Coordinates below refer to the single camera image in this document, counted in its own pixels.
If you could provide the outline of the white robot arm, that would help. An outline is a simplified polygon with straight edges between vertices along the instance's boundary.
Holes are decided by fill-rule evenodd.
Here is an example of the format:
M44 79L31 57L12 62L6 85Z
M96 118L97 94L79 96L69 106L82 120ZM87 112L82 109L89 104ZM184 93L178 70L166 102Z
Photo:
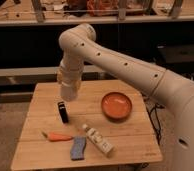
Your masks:
M61 33L59 79L61 97L77 98L85 62L133 86L165 106L176 117L171 171L194 171L194 81L163 67L107 49L95 42L96 32L80 24Z

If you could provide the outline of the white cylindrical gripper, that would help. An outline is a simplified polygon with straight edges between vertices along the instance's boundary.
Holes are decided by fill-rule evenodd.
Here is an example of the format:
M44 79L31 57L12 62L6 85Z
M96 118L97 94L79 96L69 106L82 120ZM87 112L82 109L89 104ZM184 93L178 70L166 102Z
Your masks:
M80 85L81 85L80 80L77 80L71 83L62 81L61 82L61 98L67 102L75 100L77 98Z

